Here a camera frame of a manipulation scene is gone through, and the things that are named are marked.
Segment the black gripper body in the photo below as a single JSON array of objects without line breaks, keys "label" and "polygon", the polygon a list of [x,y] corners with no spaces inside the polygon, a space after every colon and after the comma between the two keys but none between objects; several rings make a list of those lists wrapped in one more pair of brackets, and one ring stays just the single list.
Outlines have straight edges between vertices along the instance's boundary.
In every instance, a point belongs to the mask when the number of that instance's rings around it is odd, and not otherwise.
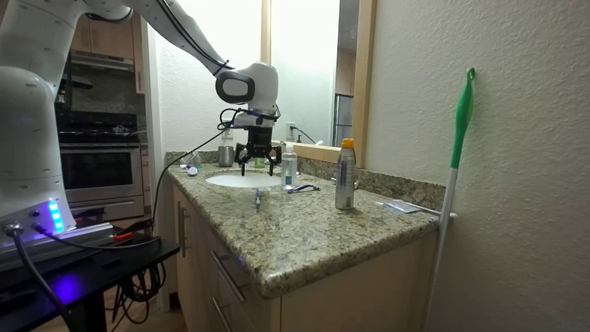
[{"label": "black gripper body", "polygon": [[248,142],[237,146],[237,162],[248,162],[250,158],[268,158],[270,162],[281,162],[283,149],[272,144],[272,127],[250,127]]}]

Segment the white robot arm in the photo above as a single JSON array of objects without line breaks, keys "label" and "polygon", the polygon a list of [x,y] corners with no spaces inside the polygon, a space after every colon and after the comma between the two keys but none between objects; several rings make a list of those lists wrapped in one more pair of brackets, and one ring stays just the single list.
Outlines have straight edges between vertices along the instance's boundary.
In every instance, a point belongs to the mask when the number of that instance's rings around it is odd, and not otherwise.
[{"label": "white robot arm", "polygon": [[279,120],[279,72],[268,63],[233,66],[220,55],[183,0],[8,0],[0,27],[3,175],[47,181],[60,171],[54,99],[78,24],[86,18],[119,24],[141,16],[146,27],[198,61],[215,79],[220,99],[239,107],[226,125],[248,140],[237,160],[272,160]]}]

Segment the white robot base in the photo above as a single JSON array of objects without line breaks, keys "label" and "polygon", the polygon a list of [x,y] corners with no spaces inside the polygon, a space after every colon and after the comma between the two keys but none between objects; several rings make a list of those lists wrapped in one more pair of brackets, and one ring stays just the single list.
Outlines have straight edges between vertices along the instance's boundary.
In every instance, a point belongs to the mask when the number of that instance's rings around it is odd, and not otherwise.
[{"label": "white robot base", "polygon": [[71,212],[51,85],[30,70],[0,66],[0,223],[47,253],[52,240],[110,241],[113,227],[78,227]]}]

